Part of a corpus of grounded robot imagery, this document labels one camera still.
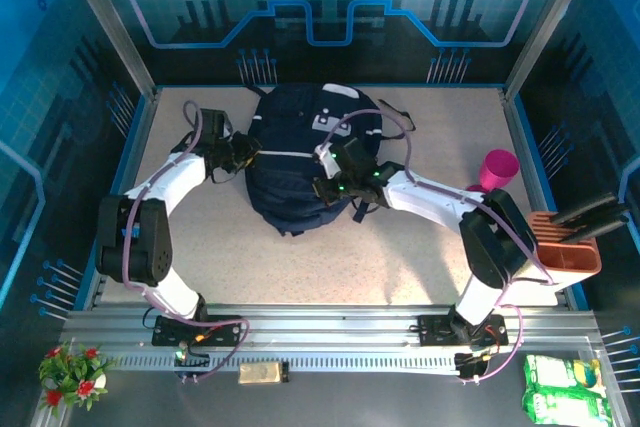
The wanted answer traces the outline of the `aluminium front rail frame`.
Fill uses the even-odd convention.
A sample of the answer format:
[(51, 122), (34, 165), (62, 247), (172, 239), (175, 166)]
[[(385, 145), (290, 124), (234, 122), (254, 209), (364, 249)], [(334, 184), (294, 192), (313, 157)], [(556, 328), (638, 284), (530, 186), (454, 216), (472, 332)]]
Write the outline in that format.
[[(220, 305), (210, 309), (212, 320), (243, 318), (248, 333), (239, 352), (337, 353), (509, 353), (514, 347), (532, 352), (575, 351), (587, 357), (602, 346), (594, 315), (586, 311), (511, 307), (504, 317), (509, 343), (504, 346), (427, 346), (409, 331), (420, 315), (447, 315), (443, 306), (313, 306)], [(105, 304), (69, 314), (61, 340), (98, 346), (116, 357), (168, 353), (172, 347), (151, 344), (152, 324), (159, 313), (139, 304)]]

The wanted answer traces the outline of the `aluminium right corner post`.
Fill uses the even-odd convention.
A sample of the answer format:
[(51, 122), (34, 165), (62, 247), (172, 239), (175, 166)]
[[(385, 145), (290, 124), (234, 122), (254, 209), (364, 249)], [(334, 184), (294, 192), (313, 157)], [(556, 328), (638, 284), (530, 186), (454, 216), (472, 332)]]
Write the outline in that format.
[(547, 0), (505, 83), (504, 99), (513, 102), (573, 0)]

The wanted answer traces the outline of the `aluminium left corner post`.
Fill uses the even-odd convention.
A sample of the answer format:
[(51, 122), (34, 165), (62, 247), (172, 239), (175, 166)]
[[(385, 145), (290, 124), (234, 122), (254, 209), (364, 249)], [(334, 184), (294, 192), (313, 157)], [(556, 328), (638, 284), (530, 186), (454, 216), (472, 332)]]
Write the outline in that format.
[(140, 93), (156, 97), (156, 85), (112, 0), (86, 0)]

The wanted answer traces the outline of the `artificial plant with red flowers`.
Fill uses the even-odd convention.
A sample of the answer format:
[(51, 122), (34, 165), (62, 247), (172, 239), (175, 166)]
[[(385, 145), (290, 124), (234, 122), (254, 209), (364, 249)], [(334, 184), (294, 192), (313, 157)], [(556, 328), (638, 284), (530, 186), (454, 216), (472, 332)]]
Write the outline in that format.
[(115, 361), (103, 355), (98, 347), (75, 348), (62, 343), (50, 349), (38, 368), (43, 389), (39, 408), (59, 416), (62, 406), (90, 411), (100, 396), (107, 393), (107, 372)]

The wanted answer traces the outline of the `aluminium left side rail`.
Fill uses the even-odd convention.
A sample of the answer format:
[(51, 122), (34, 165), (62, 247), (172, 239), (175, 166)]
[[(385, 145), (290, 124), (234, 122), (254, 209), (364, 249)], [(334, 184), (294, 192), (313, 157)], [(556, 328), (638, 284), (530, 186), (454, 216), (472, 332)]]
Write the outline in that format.
[[(109, 190), (110, 194), (121, 193), (134, 186), (157, 105), (157, 100), (147, 100), (145, 97), (140, 98)], [(96, 271), (96, 255), (97, 241), (94, 241), (80, 288), (76, 295), (74, 311), (90, 310), (94, 305), (101, 279), (100, 274)]]

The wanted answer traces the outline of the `aluminium rail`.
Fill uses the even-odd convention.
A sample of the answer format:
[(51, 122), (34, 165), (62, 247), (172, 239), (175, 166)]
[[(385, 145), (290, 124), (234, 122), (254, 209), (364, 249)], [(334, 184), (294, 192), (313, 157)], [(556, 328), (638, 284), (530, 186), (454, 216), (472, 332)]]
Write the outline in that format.
[[(157, 105), (157, 100), (147, 100), (145, 97), (140, 98), (109, 190), (110, 194), (121, 193), (134, 186)], [(74, 311), (90, 310), (94, 305), (101, 279), (100, 274), (96, 271), (96, 255), (97, 241), (94, 241), (80, 288), (76, 295)]]
[[(507, 190), (511, 193), (524, 215), (531, 211), (556, 211), (532, 128), (519, 98), (507, 100), (499, 91), (512, 142), (512, 150), (520, 163), (519, 174)], [(506, 294), (505, 301), (526, 308), (567, 309), (564, 290), (553, 291), (549, 287), (516, 283)]]

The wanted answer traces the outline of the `aluminium right side rail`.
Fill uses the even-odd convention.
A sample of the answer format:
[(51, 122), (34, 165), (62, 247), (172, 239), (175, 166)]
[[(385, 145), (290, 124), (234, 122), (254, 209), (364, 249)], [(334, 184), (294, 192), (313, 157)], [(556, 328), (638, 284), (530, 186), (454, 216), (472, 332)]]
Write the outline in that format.
[[(524, 215), (531, 211), (556, 211), (532, 128), (519, 98), (507, 100), (499, 91), (512, 142), (512, 150), (520, 163), (519, 174), (507, 190), (511, 193)], [(505, 301), (526, 308), (567, 309), (564, 290), (553, 291), (549, 287), (516, 283), (506, 294)]]

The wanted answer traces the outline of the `aluminium corner post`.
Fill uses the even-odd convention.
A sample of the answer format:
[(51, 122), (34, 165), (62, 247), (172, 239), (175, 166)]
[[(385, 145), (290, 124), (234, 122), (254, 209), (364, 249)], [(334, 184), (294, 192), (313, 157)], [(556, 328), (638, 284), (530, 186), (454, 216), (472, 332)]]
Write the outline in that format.
[(140, 93), (156, 97), (156, 85), (112, 0), (86, 0)]
[(573, 0), (547, 0), (505, 83), (504, 99), (513, 102)]

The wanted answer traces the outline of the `green white snack packet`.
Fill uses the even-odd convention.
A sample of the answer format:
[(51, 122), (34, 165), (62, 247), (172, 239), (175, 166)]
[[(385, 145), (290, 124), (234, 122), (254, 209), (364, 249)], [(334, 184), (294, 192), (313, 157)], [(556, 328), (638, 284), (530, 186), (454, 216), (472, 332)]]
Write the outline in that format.
[(599, 394), (570, 389), (528, 389), (522, 407), (536, 425), (614, 427), (608, 400)]
[(527, 386), (534, 389), (590, 391), (606, 395), (598, 360), (584, 361), (529, 354), (525, 357), (524, 373)]

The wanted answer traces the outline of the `orange slotted desk organizer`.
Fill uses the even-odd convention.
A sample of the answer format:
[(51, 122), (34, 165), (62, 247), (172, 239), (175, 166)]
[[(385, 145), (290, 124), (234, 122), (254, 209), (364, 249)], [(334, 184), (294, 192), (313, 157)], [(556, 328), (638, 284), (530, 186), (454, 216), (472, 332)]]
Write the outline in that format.
[(551, 223), (552, 212), (534, 211), (527, 216), (537, 247), (535, 255), (555, 284), (572, 285), (598, 274), (602, 262), (595, 239), (563, 244), (573, 229)]

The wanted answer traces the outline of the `navy blue student backpack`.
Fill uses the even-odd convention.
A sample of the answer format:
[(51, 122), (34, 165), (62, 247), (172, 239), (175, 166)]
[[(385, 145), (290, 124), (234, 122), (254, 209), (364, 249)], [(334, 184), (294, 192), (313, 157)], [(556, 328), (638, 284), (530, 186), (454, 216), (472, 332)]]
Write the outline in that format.
[(283, 236), (295, 237), (327, 225), (348, 206), (356, 209), (353, 220), (360, 223), (373, 211), (369, 203), (346, 198), (326, 205), (316, 196), (313, 180), (326, 174), (314, 149), (325, 139), (336, 142), (352, 136), (376, 158), (380, 144), (388, 139), (379, 113), (404, 117), (413, 132), (416, 126), (410, 114), (336, 83), (281, 84), (269, 92), (257, 86), (249, 89), (259, 102), (248, 135), (262, 145), (245, 170), (252, 208)]

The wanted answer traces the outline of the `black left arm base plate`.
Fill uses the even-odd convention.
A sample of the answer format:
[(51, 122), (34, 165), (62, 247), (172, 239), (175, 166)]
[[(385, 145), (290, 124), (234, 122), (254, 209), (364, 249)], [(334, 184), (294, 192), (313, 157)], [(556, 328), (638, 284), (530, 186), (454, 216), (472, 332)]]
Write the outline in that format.
[(178, 320), (158, 316), (153, 327), (151, 344), (155, 347), (235, 347), (241, 337), (240, 323), (210, 327), (195, 327)]

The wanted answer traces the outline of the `pink plastic goblet cup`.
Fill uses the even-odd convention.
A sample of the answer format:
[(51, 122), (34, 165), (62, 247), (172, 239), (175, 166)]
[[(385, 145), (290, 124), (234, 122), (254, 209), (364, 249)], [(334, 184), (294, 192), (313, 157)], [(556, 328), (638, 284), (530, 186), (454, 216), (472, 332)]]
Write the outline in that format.
[(514, 179), (519, 170), (519, 160), (513, 153), (504, 149), (494, 149), (484, 158), (478, 182), (470, 185), (467, 190), (486, 193), (502, 189)]

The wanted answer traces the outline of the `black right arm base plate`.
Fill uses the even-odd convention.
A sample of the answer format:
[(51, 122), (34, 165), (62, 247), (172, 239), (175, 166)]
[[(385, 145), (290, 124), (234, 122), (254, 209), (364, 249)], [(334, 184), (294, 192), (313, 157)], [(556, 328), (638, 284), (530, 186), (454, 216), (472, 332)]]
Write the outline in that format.
[(452, 315), (420, 315), (409, 331), (418, 335), (420, 345), (427, 346), (504, 346), (509, 337), (504, 317), (489, 315), (481, 324), (471, 325)]

